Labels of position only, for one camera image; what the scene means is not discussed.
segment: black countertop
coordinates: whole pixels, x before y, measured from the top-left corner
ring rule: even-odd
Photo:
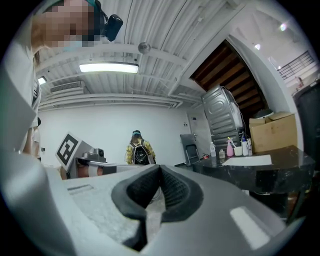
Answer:
[[[311,185],[315,161],[295,146],[255,153],[270,155],[270,165],[223,165],[229,159],[210,157],[192,165],[193,171],[230,182],[242,190],[257,193],[289,193],[308,190]]]

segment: white wall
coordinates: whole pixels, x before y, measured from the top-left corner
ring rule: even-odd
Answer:
[[[55,153],[68,131],[104,150],[109,163],[125,163],[132,132],[151,143],[157,164],[185,162],[180,134],[189,134],[186,110],[152,106],[93,106],[40,112],[42,163],[59,166]]]
[[[199,156],[202,157],[203,154],[210,155],[211,133],[205,109],[202,106],[197,109],[190,109],[187,111],[187,116],[190,132],[197,135],[195,144]]]
[[[269,108],[275,112],[295,113],[297,146],[304,149],[302,127],[296,104],[279,73],[273,65],[251,43],[230,35],[228,41],[248,65],[252,75],[261,88]]]

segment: headset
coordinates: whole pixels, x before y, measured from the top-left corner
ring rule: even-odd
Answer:
[[[85,0],[89,5],[94,8],[93,29],[88,30],[87,35],[82,36],[82,42],[92,42],[99,39],[99,37],[105,37],[110,42],[114,41],[124,24],[123,20],[116,14],[113,14],[108,18],[106,13],[101,8],[101,3],[98,0]],[[64,0],[60,0],[55,4],[48,7],[44,12],[48,11],[54,6],[63,5]]]
[[[94,30],[99,27],[99,35],[107,38],[110,42],[114,41],[119,33],[120,28],[124,24],[123,20],[116,14],[108,18],[106,13],[101,8],[101,3],[98,0],[86,0],[94,7]]]

